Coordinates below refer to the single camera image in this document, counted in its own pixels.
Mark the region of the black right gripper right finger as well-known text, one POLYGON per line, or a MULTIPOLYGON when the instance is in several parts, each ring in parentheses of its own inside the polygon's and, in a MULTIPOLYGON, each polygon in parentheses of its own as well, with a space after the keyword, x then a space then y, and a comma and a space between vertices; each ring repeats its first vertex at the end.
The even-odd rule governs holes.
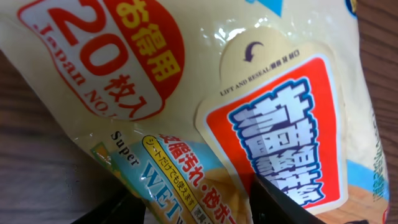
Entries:
POLYGON ((325 224, 265 177, 253 177, 249 204, 254 224, 325 224))

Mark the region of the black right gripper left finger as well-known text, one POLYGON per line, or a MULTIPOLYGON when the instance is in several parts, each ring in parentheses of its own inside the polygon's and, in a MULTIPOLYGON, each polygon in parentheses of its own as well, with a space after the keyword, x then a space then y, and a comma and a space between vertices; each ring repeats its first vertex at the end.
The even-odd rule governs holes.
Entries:
POLYGON ((146 206, 122 189, 72 224, 143 224, 146 206))

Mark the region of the yellow red snack bag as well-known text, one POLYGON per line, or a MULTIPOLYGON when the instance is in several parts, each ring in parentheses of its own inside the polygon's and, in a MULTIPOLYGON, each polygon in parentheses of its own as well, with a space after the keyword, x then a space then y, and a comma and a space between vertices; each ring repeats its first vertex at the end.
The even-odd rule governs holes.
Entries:
POLYGON ((384 223, 352 0, 1 2, 1 50, 161 223, 253 223, 259 174, 325 223, 384 223))

